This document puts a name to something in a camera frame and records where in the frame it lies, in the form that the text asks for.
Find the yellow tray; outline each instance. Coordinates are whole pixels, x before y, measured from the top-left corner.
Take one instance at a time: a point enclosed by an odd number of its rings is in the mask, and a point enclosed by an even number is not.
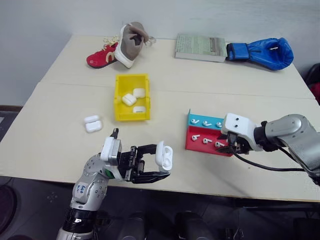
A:
[[[126,94],[133,94],[134,89],[145,89],[145,97],[137,98],[136,103],[127,106],[122,102]],[[114,115],[116,121],[143,121],[150,119],[150,86],[148,74],[118,74],[115,78]],[[137,106],[144,106],[145,112],[134,113]]]

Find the earbud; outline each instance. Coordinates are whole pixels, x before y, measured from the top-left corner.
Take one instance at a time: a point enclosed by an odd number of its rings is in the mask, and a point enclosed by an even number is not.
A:
[[[209,126],[212,125],[212,123],[208,123],[208,121],[203,121],[202,125],[205,126],[205,127],[209,127]]]
[[[215,145],[217,148],[220,148],[220,147],[224,147],[224,146],[225,146],[224,144],[222,144],[222,143],[220,143],[220,142],[218,142],[218,141],[216,141],[216,142],[214,143],[214,145]]]
[[[193,135],[192,137],[191,137],[191,139],[192,139],[192,141],[195,141],[195,140],[197,140],[198,139],[198,137],[200,137],[200,135],[198,134],[198,135]]]
[[[197,124],[198,122],[199,122],[199,120],[191,119],[192,124]]]
[[[216,126],[217,128],[222,128],[222,123],[218,121],[218,122],[215,124],[215,126]]]
[[[204,139],[202,140],[202,142],[203,142],[204,144],[207,144],[207,143],[212,143],[212,140],[210,140],[210,139],[208,139],[208,138],[204,138]]]

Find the blue boxing glove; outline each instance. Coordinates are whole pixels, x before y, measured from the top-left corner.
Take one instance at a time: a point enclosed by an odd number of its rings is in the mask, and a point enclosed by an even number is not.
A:
[[[226,46],[227,60],[250,60],[271,70],[288,67],[294,60],[294,53],[287,40],[268,38],[252,43],[229,43]]]

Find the green book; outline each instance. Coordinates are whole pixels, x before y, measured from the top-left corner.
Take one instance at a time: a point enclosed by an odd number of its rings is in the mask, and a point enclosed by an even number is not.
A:
[[[227,57],[224,38],[178,34],[175,57],[211,62],[223,62]]]

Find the floor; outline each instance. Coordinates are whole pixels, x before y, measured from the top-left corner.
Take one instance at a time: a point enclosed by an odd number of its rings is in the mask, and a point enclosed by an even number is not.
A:
[[[7,177],[0,177],[0,185],[7,181]],[[64,222],[73,186],[22,178],[13,178],[8,185],[18,194],[18,207],[13,222],[0,235],[0,240],[7,240],[14,235],[26,235],[35,240],[55,240]],[[265,205],[273,208],[278,205],[284,211],[257,209],[257,206]],[[100,228],[99,239],[116,240],[125,218],[138,211],[151,216],[153,228],[149,239],[176,239],[171,236],[176,213],[193,211],[202,216],[216,239],[225,239],[222,236],[225,228],[233,229],[235,232],[239,227],[244,237],[240,238],[239,235],[235,239],[293,240],[293,220],[306,218],[306,213],[289,211],[289,209],[312,206],[311,203],[252,201],[190,193],[109,187],[100,210],[108,213],[110,222]],[[319,218],[317,213],[313,213],[312,216],[311,214],[308,213],[308,217]]]

